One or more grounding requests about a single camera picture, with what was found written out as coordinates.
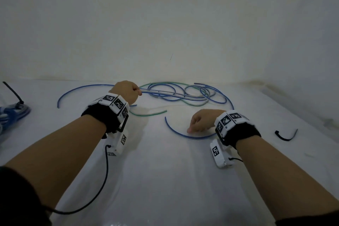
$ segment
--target black wire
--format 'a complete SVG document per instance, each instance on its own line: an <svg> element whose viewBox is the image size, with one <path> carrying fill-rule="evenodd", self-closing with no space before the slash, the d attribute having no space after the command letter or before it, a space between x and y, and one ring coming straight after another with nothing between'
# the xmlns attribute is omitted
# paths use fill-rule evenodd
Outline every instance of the black wire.
<svg viewBox="0 0 339 226"><path fill-rule="evenodd" d="M228 158L230 161L232 161L232 160L239 160L239 161L241 161L241 162L243 162L241 159L239 159L239 158L235 158L235 157L232 157L232 158Z"/></svg>
<svg viewBox="0 0 339 226"><path fill-rule="evenodd" d="M279 131L278 130L276 130L274 133L278 136L278 138L280 138L280 139L282 139L284 141L290 141L291 139L293 139L296 136L297 131L298 131L298 129L296 129L296 131L295 131L295 133L294 133L292 138L283 138L282 136L279 135Z"/></svg>
<svg viewBox="0 0 339 226"><path fill-rule="evenodd" d="M107 176L108 176L108 156L107 156L107 148L110 148L110 147L111 147L111 145L106 145L106 146L105 146L105 155L106 155L106 176L105 176L104 183L102 184L102 186L101 186L99 192L95 195L95 197L94 197L91 201L89 201L89 202L88 202L86 205L84 205L83 207L81 207L81 208L79 208L79 209L77 209L77 210L71 211L71 212L58 211L58 210L53 209L53 208L50 208L50 207L48 207L48 206L43 206L43 207L44 207L47 211L49 211L49 212L58 213L58 214L60 214L60 215L71 215L71 214L73 214L73 213L77 213L77 212L81 211L82 209L88 207L88 206L89 206L89 205L90 205L90 204L98 197L98 195L100 194L100 192L102 191L102 189L104 188L104 185L105 185L105 183L106 183Z"/></svg>
<svg viewBox="0 0 339 226"><path fill-rule="evenodd" d="M24 103L23 100L21 99L21 97L14 91L14 89L12 89L12 88L7 84L7 82L2 82L2 83L4 83L4 84L6 85L6 87L8 87L8 88L10 89L10 91L13 92L13 94L17 96L17 98L19 99L19 102L18 102L19 104L23 104L23 103Z"/></svg>

